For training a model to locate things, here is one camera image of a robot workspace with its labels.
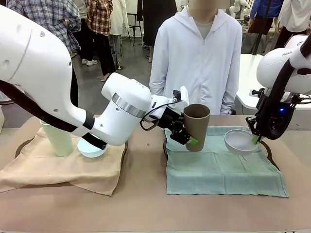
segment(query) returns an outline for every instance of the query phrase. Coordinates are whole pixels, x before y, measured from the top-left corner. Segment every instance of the plaid shirt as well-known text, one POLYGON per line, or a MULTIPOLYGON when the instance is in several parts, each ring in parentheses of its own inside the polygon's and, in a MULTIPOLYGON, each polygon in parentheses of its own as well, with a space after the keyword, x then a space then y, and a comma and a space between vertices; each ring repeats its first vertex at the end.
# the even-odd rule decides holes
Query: plaid shirt
POLYGON ((72 33, 80 31, 81 19, 72 0, 10 0, 7 7, 56 35, 69 52, 80 49, 72 33))
POLYGON ((88 27, 93 32, 109 35, 112 8, 112 0, 87 0, 86 23, 88 27))

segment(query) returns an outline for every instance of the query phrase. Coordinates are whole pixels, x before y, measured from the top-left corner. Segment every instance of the white table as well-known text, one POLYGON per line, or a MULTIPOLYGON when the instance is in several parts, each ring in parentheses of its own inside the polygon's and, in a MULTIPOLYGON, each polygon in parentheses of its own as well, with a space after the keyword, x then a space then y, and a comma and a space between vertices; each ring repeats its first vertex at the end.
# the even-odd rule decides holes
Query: white table
MULTIPOLYGON (((257 81, 257 67, 262 60, 262 55, 253 56, 251 54, 241 54, 240 64, 240 84, 237 92, 237 98, 243 107, 256 110, 259 101, 258 97, 250 96, 252 90, 263 88, 257 81)), ((301 104, 296 106, 297 110, 311 110, 311 104, 301 104)))

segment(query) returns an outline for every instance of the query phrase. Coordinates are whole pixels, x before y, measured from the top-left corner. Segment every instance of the red plaid shirt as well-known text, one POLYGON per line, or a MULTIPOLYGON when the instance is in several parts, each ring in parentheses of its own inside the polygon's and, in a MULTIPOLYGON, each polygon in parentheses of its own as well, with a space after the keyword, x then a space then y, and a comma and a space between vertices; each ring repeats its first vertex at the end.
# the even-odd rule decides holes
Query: red plaid shirt
POLYGON ((87 0, 86 23, 88 27, 93 32, 109 35, 112 8, 112 0, 87 0))

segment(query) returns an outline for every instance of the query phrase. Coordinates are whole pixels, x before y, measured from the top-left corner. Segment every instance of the light green cup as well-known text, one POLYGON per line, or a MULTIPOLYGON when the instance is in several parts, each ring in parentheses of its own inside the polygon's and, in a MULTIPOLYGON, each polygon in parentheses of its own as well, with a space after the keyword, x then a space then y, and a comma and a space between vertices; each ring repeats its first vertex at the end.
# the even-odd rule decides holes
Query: light green cup
POLYGON ((64 157, 73 152, 71 133, 55 128, 42 120, 40 123, 57 156, 64 157))

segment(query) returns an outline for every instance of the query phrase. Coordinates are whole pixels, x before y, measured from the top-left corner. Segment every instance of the brown cup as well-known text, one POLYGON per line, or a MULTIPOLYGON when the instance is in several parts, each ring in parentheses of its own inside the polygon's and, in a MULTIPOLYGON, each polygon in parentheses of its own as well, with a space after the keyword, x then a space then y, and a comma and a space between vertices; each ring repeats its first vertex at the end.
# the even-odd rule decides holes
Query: brown cup
POLYGON ((199 141, 196 145, 186 144, 186 148, 193 152, 201 151, 204 147, 210 109, 205 105, 191 104, 184 109, 184 125, 190 136, 199 141))

